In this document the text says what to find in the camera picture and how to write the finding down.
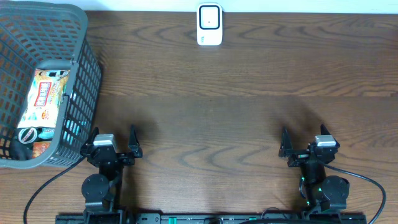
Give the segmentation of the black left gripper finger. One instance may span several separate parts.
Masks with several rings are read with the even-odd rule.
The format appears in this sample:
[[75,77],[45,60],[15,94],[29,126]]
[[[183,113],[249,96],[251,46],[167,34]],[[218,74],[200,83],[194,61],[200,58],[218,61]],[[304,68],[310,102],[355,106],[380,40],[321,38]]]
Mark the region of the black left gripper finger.
[[136,136],[136,129],[133,124],[130,127],[128,147],[132,152],[140,152],[141,151],[141,146],[140,146],[139,141],[137,140],[137,136]]
[[95,137],[99,134],[98,127],[95,127],[91,134],[88,136],[88,139],[84,143],[84,150],[88,150],[94,146]]

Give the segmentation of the teal wipes pouch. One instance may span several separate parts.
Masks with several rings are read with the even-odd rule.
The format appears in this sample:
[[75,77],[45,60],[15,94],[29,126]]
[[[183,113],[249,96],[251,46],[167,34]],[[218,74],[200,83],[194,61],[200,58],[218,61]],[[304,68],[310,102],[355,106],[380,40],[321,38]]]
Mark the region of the teal wipes pouch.
[[[65,122],[67,128],[69,128],[73,134],[80,133],[79,125],[76,125],[73,121],[67,120]],[[55,134],[54,128],[37,128],[38,139],[40,141],[49,141],[52,140]]]

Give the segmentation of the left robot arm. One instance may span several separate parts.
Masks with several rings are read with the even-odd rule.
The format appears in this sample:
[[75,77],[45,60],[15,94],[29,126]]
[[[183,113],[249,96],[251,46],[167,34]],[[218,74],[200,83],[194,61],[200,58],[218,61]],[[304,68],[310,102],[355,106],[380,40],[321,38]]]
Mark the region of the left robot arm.
[[95,128],[80,154],[99,169],[97,174],[87,177],[81,187],[85,198],[83,222],[86,224],[134,223],[134,215],[119,204],[123,183],[123,170],[134,165],[143,156],[141,145],[136,137],[135,126],[130,127],[128,152],[117,152],[113,134],[100,134]]

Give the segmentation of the yellow wet wipes pack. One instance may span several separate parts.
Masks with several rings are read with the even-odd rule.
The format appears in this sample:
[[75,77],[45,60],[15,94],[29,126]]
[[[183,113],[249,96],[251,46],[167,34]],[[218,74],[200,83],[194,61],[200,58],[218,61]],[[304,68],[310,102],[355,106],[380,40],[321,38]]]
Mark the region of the yellow wet wipes pack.
[[35,69],[17,128],[55,128],[70,70]]

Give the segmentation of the dark green round-label box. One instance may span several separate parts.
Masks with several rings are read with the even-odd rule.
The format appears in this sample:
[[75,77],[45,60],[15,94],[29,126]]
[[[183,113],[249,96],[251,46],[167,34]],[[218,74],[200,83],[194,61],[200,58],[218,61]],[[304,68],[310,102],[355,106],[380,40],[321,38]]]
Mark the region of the dark green round-label box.
[[38,132],[36,128],[21,128],[18,129],[18,133],[16,136],[17,140],[21,144],[30,144],[37,139]]

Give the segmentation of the orange small tissue pack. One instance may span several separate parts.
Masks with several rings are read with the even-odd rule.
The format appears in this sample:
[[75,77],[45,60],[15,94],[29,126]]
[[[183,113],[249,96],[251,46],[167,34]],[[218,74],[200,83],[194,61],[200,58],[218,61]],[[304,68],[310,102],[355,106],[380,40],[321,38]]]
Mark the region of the orange small tissue pack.
[[43,154],[50,146],[51,141],[39,141],[33,143],[33,158],[39,157]]

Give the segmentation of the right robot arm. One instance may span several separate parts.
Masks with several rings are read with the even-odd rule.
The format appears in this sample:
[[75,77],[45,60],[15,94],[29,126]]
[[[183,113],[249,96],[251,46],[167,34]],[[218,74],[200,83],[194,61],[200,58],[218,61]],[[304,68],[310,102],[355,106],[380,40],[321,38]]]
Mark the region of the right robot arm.
[[299,167],[302,178],[299,191],[307,201],[302,216],[339,213],[346,209],[349,195],[349,182],[337,175],[327,176],[325,167],[335,159],[340,144],[324,125],[320,126],[320,134],[314,137],[306,149],[296,150],[288,131],[282,131],[279,157],[287,158],[289,167]]

